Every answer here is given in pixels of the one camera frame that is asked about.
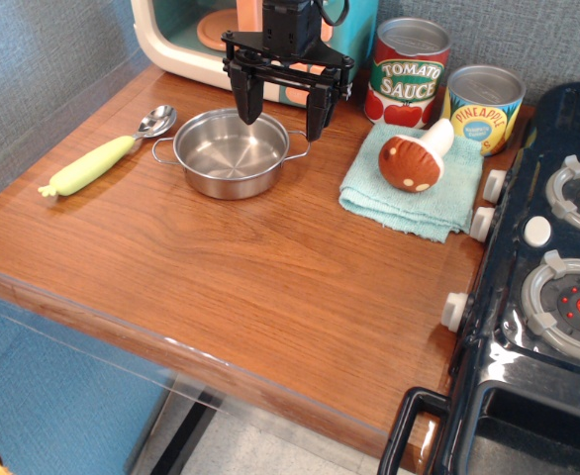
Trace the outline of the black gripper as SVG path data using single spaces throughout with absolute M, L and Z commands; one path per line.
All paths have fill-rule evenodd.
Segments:
M 306 137 L 309 142 L 321 137 L 338 97 L 346 99 L 350 95 L 349 75 L 354 66 L 350 56 L 325 44 L 322 26 L 341 25 L 349 10 L 347 1 L 336 14 L 328 12 L 324 1 L 264 1 L 260 31 L 222 33 L 226 46 L 224 71 L 230 77 L 238 113 L 245 124 L 253 124 L 262 112 L 264 84 L 275 83 L 310 89 Z M 326 74 L 326 85 L 316 85 L 319 81 L 311 72 L 297 70 L 298 64 L 320 66 Z

